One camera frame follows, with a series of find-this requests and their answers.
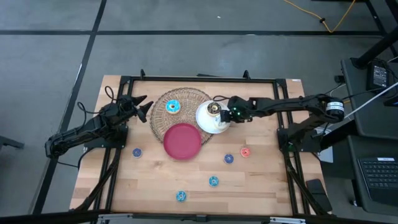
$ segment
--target wooden table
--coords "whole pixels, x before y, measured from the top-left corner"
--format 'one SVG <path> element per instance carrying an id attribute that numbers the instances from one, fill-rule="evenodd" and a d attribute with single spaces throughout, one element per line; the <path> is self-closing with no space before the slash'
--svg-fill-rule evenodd
<path id="1" fill-rule="evenodd" d="M 120 76 L 106 75 L 99 91 L 96 111 L 109 103 L 104 88 L 109 85 L 118 92 Z M 300 80 L 286 80 L 289 96 L 303 94 Z M 238 95 L 274 98 L 271 84 L 267 83 L 207 83 L 207 82 L 157 82 L 135 81 L 133 96 L 148 95 L 142 104 L 156 101 L 162 94 L 180 87 L 192 87 L 215 95 Z M 306 111 L 293 112 L 296 123 L 308 117 Z M 231 123 L 227 131 L 216 134 L 205 144 L 199 154 L 188 162 L 172 160 L 163 145 L 154 137 L 148 122 L 137 118 L 128 122 L 129 134 L 122 150 L 118 176 L 113 195 L 113 212 L 194 213 L 217 215 L 291 215 L 287 176 L 282 153 L 278 150 L 276 114 L 254 118 L 251 123 Z M 252 154 L 243 158 L 239 150 L 250 147 Z M 140 159 L 132 156 L 134 148 L 141 148 Z M 232 154 L 233 164 L 223 162 L 225 154 Z M 82 160 L 70 208 L 79 206 L 93 190 L 100 176 L 104 149 L 94 149 Z M 306 180 L 320 179 L 323 183 L 319 161 L 310 153 L 300 153 Z M 216 175 L 220 184 L 210 187 L 208 179 Z M 302 201 L 297 186 L 298 209 Z M 184 203 L 177 202 L 178 190 L 187 193 Z M 104 208 L 108 187 L 101 200 Z"/>

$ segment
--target concrete floor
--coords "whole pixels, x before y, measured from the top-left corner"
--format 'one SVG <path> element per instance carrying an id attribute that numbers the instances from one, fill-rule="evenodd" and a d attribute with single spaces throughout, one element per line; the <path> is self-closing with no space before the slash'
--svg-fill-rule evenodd
<path id="1" fill-rule="evenodd" d="M 0 30 L 91 30 L 100 0 L 0 0 Z M 294 1 L 327 18 L 333 27 L 348 2 Z M 372 1 L 387 30 L 397 24 L 382 1 Z M 100 30 L 324 30 L 317 19 L 281 0 L 109 0 Z M 377 30 L 365 3 L 355 4 L 339 30 Z M 88 35 L 0 35 L 0 135 L 25 142 L 0 151 L 0 216 L 29 213 L 45 167 L 44 142 L 58 129 Z M 336 86 L 340 60 L 356 57 L 377 37 L 240 35 L 97 36 L 78 101 L 93 110 L 103 75 L 300 78 L 306 94 Z M 389 50 L 381 58 L 391 58 Z M 345 96 L 340 88 L 336 96 Z M 74 110 L 70 127 L 81 124 Z M 81 147 L 62 162 L 76 164 Z M 44 212 L 68 210 L 77 171 L 57 166 Z M 325 176 L 339 217 L 398 223 L 398 217 L 366 213 L 348 203 L 350 183 Z M 135 220 L 155 223 L 159 220 Z"/>

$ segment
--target small blue object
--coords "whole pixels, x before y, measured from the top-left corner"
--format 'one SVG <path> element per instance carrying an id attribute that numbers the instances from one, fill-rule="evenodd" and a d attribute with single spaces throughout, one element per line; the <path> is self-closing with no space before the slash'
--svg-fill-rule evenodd
<path id="1" fill-rule="evenodd" d="M 133 151 L 132 151 L 132 156 L 134 156 L 135 158 L 140 158 L 141 156 L 142 156 L 142 150 L 141 149 L 139 149 L 139 148 L 135 148 Z"/>
<path id="2" fill-rule="evenodd" d="M 180 111 L 181 105 L 178 100 L 169 100 L 166 103 L 166 111 L 169 113 L 177 113 Z"/>
<path id="3" fill-rule="evenodd" d="M 209 184 L 212 187 L 217 187 L 218 186 L 218 178 L 216 176 L 212 176 L 209 178 Z"/>
<path id="4" fill-rule="evenodd" d="M 224 162 L 227 164 L 231 164 L 234 162 L 234 156 L 232 156 L 231 154 L 227 154 L 224 156 Z"/>
<path id="5" fill-rule="evenodd" d="M 184 202 L 185 199 L 187 199 L 187 194 L 184 191 L 180 190 L 179 192 L 177 192 L 175 198 L 178 202 Z"/>

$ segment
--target cable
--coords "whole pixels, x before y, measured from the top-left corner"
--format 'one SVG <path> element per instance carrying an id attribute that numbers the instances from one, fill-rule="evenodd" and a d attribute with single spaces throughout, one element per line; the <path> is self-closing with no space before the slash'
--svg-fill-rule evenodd
<path id="1" fill-rule="evenodd" d="M 350 96 L 346 96 L 346 97 L 342 98 L 342 100 L 345 100 L 345 99 L 348 99 L 348 98 L 351 98 L 351 97 L 354 97 L 354 96 L 362 95 L 364 93 L 370 93 L 370 92 L 373 92 L 373 91 L 384 90 L 384 89 L 386 89 L 386 87 L 377 88 L 377 89 L 374 89 L 374 90 L 363 91 L 361 93 L 355 93 L 355 94 L 352 94 Z"/>
<path id="2" fill-rule="evenodd" d="M 106 86 L 105 87 L 105 93 L 106 93 L 106 95 L 111 99 L 111 103 L 113 103 L 113 101 L 115 100 L 115 101 L 117 101 L 117 99 L 115 99 L 114 98 L 114 93 L 113 93 L 113 90 L 112 90 L 112 88 L 110 87 L 110 86 Z M 87 114 L 89 113 L 89 114 L 100 114 L 100 113 L 104 113 L 104 112 L 107 112 L 107 110 L 109 110 L 110 109 L 110 107 L 108 107 L 107 109 L 105 109 L 105 110 L 103 110 L 103 111 L 98 111 L 98 112 L 90 112 L 90 111 L 87 111 L 86 110 L 86 108 L 85 108 L 85 106 L 84 106 L 84 104 L 82 103 L 82 102 L 77 102 L 77 107 L 79 108 L 79 109 L 81 109 L 82 110 L 82 112 L 84 112 L 84 114 L 85 114 L 85 119 L 84 119 L 84 121 L 83 121 L 83 124 L 76 130 L 76 131 L 80 131 L 81 129 L 82 129 L 82 127 L 84 127 L 84 125 L 86 124 L 86 120 L 87 120 Z"/>
<path id="3" fill-rule="evenodd" d="M 226 96 L 221 96 L 221 95 L 216 95 L 215 97 L 213 97 L 213 101 L 214 102 L 219 102 L 219 101 L 223 101 L 223 100 L 229 100 L 231 99 L 230 97 L 226 97 Z"/>
<path id="4" fill-rule="evenodd" d="M 60 161 L 57 161 L 57 163 L 59 163 L 59 164 L 61 164 L 61 165 L 65 165 L 65 166 L 70 166 L 70 167 L 75 167 L 75 168 L 78 168 L 78 167 L 77 167 L 77 166 L 75 166 L 75 165 L 66 164 L 66 163 L 63 163 L 63 162 L 60 162 Z"/>
<path id="5" fill-rule="evenodd" d="M 394 58 L 388 60 L 387 63 L 390 63 L 390 62 L 392 62 L 393 60 L 395 60 L 395 59 L 397 59 L 397 58 L 398 58 L 398 56 L 396 56 L 396 57 L 394 57 Z"/>
<path id="6" fill-rule="evenodd" d="M 344 83 L 340 83 L 338 86 L 336 86 L 336 87 L 332 88 L 331 90 L 327 91 L 327 92 L 326 92 L 326 93 L 324 93 L 324 94 L 328 94 L 328 93 L 330 93 L 330 92 L 333 92 L 334 90 L 336 90 L 336 89 L 340 88 L 342 85 L 345 85 L 345 84 L 344 84 Z"/>
<path id="7" fill-rule="evenodd" d="M 77 169 L 80 169 L 80 163 L 81 163 L 81 160 L 83 159 L 83 157 L 87 154 L 87 153 L 89 153 L 91 150 L 93 150 L 94 148 L 87 148 L 87 150 L 85 151 L 85 153 L 83 153 L 81 156 L 80 156 L 80 158 L 79 158 L 79 161 L 77 162 Z"/>
<path id="8" fill-rule="evenodd" d="M 369 104 L 370 102 L 372 102 L 374 99 L 376 99 L 377 97 L 383 95 L 385 92 L 389 91 L 390 89 L 394 88 L 396 85 L 398 85 L 398 82 L 396 82 L 395 84 L 393 84 L 392 86 L 390 86 L 389 88 L 385 89 L 384 91 L 382 91 L 381 93 L 377 94 L 376 96 L 374 96 L 373 98 L 371 98 L 370 100 L 368 100 L 367 102 L 365 102 L 364 104 L 362 104 L 359 108 L 356 108 L 354 111 L 352 111 L 351 113 L 349 113 L 348 115 L 346 115 L 344 117 L 344 119 L 346 119 L 347 117 L 349 117 L 350 115 L 356 113 L 357 111 L 359 111 L 360 109 L 362 109 L 364 106 L 366 106 L 367 104 Z"/>
<path id="9" fill-rule="evenodd" d="M 318 155 L 315 154 L 315 152 L 311 152 L 311 153 L 313 154 L 313 156 L 315 156 L 315 158 L 317 158 L 317 159 L 319 160 L 319 162 L 322 162 L 322 161 L 319 159 Z"/>
<path id="10" fill-rule="evenodd" d="M 325 128 L 323 128 L 323 131 L 322 131 L 322 138 L 323 138 L 323 136 L 325 135 L 326 128 L 328 128 L 328 126 L 329 126 L 329 123 L 327 123 L 327 124 L 325 125 Z"/>
<path id="11" fill-rule="evenodd" d="M 307 11 L 307 10 L 305 10 L 305 9 L 302 9 L 302 8 L 296 6 L 295 4 L 293 4 L 292 2 L 290 2 L 290 1 L 288 1 L 288 0 L 284 0 L 284 1 L 287 2 L 287 3 L 289 3 L 289 4 L 291 4 L 292 6 L 296 7 L 297 9 L 300 9 L 300 10 L 303 11 L 303 12 L 306 12 L 306 13 L 308 13 L 308 14 L 311 14 L 311 15 L 317 17 L 317 18 L 320 20 L 320 22 L 326 27 L 326 29 L 329 31 L 329 33 L 332 34 L 332 33 L 337 29 L 337 27 L 339 27 L 340 24 L 343 22 L 344 18 L 347 16 L 348 12 L 349 12 L 349 11 L 351 10 L 351 8 L 354 6 L 354 3 L 355 3 L 356 0 L 353 0 L 353 2 L 351 3 L 351 5 L 350 5 L 349 8 L 347 9 L 346 13 L 345 13 L 345 14 L 343 15 L 343 17 L 340 19 L 339 23 L 337 23 L 337 25 L 335 26 L 335 28 L 333 28 L 333 30 L 330 30 L 330 29 L 329 29 L 328 25 L 327 25 L 326 22 L 325 22 L 325 18 L 322 18 L 322 17 L 316 15 L 316 14 L 313 13 L 313 12 L 310 12 L 310 11 Z"/>
<path id="12" fill-rule="evenodd" d="M 346 85 L 346 84 L 344 83 L 344 84 L 342 84 L 342 85 L 340 85 L 340 86 L 338 86 L 338 87 L 332 89 L 332 90 L 330 91 L 329 96 L 331 96 L 331 94 L 332 94 L 335 90 L 337 90 L 338 88 L 340 88 L 340 87 L 342 87 L 342 86 L 345 86 L 345 85 Z"/>

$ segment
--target black cable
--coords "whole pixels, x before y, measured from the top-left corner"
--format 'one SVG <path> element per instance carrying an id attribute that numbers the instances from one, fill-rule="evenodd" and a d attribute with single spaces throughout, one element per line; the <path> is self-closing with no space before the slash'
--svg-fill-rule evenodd
<path id="1" fill-rule="evenodd" d="M 327 123 L 327 124 L 325 125 L 325 128 L 323 128 L 322 137 L 325 135 L 326 128 L 328 128 L 328 126 L 329 126 L 329 123 Z"/>
<path id="2" fill-rule="evenodd" d="M 358 96 L 358 95 L 361 95 L 361 94 L 364 94 L 364 93 L 370 93 L 370 92 L 373 92 L 373 91 L 385 90 L 385 89 L 386 89 L 386 87 L 382 87 L 382 88 L 377 88 L 377 89 L 374 89 L 374 90 L 363 91 L 361 93 L 355 93 L 355 94 L 352 94 L 350 96 L 346 96 L 346 97 L 342 98 L 342 100 L 345 100 L 345 99 L 348 99 L 348 98 L 351 98 L 351 97 L 354 97 L 354 96 Z"/>
<path id="3" fill-rule="evenodd" d="M 63 162 L 60 162 L 60 161 L 57 161 L 57 163 L 59 163 L 59 164 L 61 164 L 61 165 L 65 165 L 65 166 L 70 166 L 70 167 L 78 168 L 78 167 L 75 166 L 75 165 L 66 164 L 66 163 L 63 163 Z"/>
<path id="4" fill-rule="evenodd" d="M 77 169 L 80 169 L 80 163 L 81 163 L 81 160 L 83 159 L 83 157 L 87 154 L 87 153 L 89 153 L 91 150 L 93 150 L 94 148 L 87 148 L 87 151 L 85 152 L 85 153 L 83 153 L 81 156 L 80 156 L 80 158 L 79 158 L 79 161 L 77 162 Z"/>
<path id="5" fill-rule="evenodd" d="M 219 102 L 219 101 L 223 101 L 223 100 L 229 100 L 231 99 L 230 97 L 226 97 L 226 96 L 221 96 L 221 95 L 216 95 L 215 97 L 213 97 L 213 101 L 214 102 Z"/>
<path id="6" fill-rule="evenodd" d="M 115 100 L 117 100 L 117 99 L 115 99 L 114 98 L 114 93 L 113 93 L 113 90 L 112 90 L 112 88 L 110 87 L 110 86 L 106 86 L 105 87 L 105 93 L 106 93 L 106 95 L 111 99 L 111 103 L 113 103 L 113 101 Z M 91 112 L 91 111 L 87 111 L 86 110 L 86 108 L 85 108 L 85 106 L 84 106 L 84 104 L 82 103 L 82 102 L 77 102 L 77 107 L 79 108 L 79 109 L 81 109 L 82 110 L 82 112 L 84 112 L 84 114 L 85 114 L 85 119 L 84 119 L 84 121 L 83 121 L 83 124 L 77 129 L 77 131 L 80 131 L 81 129 L 82 129 L 82 127 L 86 124 L 86 120 L 87 120 L 87 114 L 89 113 L 89 114 L 100 114 L 100 113 L 104 113 L 104 112 L 107 112 L 107 110 L 109 110 L 110 109 L 110 107 L 108 107 L 107 109 L 105 109 L 105 110 L 103 110 L 103 111 L 98 111 L 98 112 Z"/>
<path id="7" fill-rule="evenodd" d="M 322 161 L 319 159 L 318 155 L 315 154 L 315 152 L 311 152 L 311 154 L 313 154 L 313 156 L 315 156 L 315 158 L 317 158 L 317 159 L 319 160 L 319 162 L 322 162 Z"/>

